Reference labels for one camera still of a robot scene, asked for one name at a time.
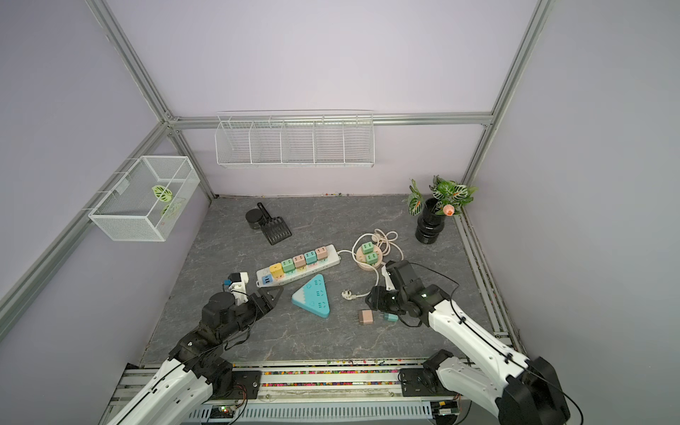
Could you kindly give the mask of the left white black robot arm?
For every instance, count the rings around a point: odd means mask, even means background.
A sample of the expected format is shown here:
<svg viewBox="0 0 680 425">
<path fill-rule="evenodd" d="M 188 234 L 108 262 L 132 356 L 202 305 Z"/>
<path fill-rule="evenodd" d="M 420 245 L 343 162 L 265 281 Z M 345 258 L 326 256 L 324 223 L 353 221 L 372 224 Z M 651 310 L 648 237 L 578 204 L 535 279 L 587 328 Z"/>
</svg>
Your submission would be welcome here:
<svg viewBox="0 0 680 425">
<path fill-rule="evenodd" d="M 168 354 L 157 373 L 111 424 L 180 424 L 210 398 L 238 389 L 233 364 L 223 354 L 249 334 L 256 321 L 277 305 L 282 287 L 259 289 L 238 305 L 235 295 L 218 292 L 203 306 L 198 326 Z"/>
</svg>

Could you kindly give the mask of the white long power strip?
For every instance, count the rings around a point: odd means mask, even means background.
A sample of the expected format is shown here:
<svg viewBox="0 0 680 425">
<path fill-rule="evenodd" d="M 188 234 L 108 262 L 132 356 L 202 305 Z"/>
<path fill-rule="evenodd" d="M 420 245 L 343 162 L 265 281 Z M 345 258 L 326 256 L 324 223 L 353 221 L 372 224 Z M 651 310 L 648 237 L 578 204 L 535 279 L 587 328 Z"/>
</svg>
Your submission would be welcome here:
<svg viewBox="0 0 680 425">
<path fill-rule="evenodd" d="M 308 276 L 320 274 L 323 270 L 339 265 L 340 262 L 336 247 L 333 244 L 324 245 L 313 251 L 277 262 L 283 264 L 285 272 L 285 277 L 280 280 L 275 281 L 269 273 L 269 267 L 276 263 L 258 270 L 256 283 L 259 288 L 284 286 Z"/>
</svg>

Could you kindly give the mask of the teal triangular power strip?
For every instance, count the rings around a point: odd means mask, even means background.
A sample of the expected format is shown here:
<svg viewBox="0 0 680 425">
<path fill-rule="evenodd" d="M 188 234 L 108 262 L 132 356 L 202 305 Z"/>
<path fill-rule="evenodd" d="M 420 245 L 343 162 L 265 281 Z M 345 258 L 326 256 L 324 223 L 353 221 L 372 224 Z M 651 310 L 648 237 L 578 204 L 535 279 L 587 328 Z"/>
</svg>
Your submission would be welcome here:
<svg viewBox="0 0 680 425">
<path fill-rule="evenodd" d="M 309 313 L 324 319 L 329 317 L 329 298 L 322 274 L 317 274 L 298 289 L 292 295 L 291 301 L 294 306 L 300 307 Z"/>
</svg>

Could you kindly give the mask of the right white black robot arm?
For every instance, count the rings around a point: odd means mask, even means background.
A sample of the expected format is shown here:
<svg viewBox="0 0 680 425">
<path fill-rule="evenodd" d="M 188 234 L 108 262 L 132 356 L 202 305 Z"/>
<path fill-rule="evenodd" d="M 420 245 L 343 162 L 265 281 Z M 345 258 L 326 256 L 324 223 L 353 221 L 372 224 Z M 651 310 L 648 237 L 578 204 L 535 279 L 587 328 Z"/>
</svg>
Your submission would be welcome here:
<svg viewBox="0 0 680 425">
<path fill-rule="evenodd" d="M 454 301 L 453 294 L 426 285 L 407 261 L 384 266 L 385 283 L 375 286 L 368 306 L 391 315 L 409 315 L 451 341 L 471 361 L 439 352 L 427 370 L 446 390 L 459 393 L 493 414 L 501 424 L 565 424 L 568 397 L 554 367 L 530 359 L 499 341 Z"/>
</svg>

